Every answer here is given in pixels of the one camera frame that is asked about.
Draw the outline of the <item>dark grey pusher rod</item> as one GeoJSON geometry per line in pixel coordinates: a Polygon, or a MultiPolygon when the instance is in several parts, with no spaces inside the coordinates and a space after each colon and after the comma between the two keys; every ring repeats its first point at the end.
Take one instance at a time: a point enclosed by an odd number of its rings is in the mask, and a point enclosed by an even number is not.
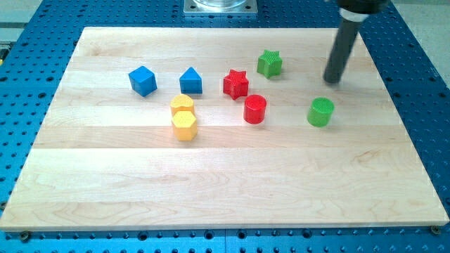
{"type": "Polygon", "coordinates": [[[329,84],[337,84],[345,71],[347,61],[352,52],[361,22],[341,19],[328,62],[323,73],[323,79],[329,84]]]}

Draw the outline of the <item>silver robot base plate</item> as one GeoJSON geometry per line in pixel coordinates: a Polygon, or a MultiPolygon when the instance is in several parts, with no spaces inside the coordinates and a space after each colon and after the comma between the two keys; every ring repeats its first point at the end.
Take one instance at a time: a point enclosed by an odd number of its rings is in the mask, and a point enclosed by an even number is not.
{"type": "Polygon", "coordinates": [[[257,0],[184,0],[186,15],[256,14],[257,0]]]}

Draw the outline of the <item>black tool mount with collar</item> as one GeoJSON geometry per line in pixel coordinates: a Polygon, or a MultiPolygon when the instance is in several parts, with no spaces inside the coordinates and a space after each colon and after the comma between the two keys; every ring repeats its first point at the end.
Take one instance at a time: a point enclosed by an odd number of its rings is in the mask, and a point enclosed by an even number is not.
{"type": "Polygon", "coordinates": [[[351,22],[363,22],[369,15],[383,11],[389,0],[337,0],[340,15],[351,22]]]}

